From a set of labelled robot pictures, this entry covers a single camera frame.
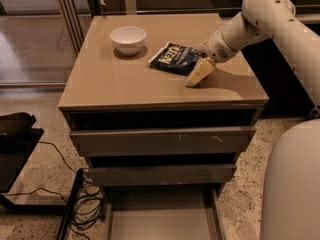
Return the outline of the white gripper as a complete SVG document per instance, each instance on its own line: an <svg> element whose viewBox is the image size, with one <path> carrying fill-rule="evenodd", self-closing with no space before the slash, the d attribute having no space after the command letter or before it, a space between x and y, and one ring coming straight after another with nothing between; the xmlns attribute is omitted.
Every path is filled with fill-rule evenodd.
<svg viewBox="0 0 320 240"><path fill-rule="evenodd" d="M199 46L199 51L206 54L209 58L201 58L188 76L187 87L194 87L204 78L210 75L216 66L216 63L224 63L238 54L231 49L225 42L222 29L219 28L209 36Z"/></svg>

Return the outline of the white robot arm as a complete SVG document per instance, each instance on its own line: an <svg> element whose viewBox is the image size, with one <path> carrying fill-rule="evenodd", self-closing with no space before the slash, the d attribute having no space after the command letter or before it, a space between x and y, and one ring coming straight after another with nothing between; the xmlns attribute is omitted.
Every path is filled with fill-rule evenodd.
<svg viewBox="0 0 320 240"><path fill-rule="evenodd" d="M320 240L320 37L296 18L290 0L243 0L242 11L200 46L216 63L271 39L287 63L270 83L308 119L284 132L267 162L260 240Z"/></svg>

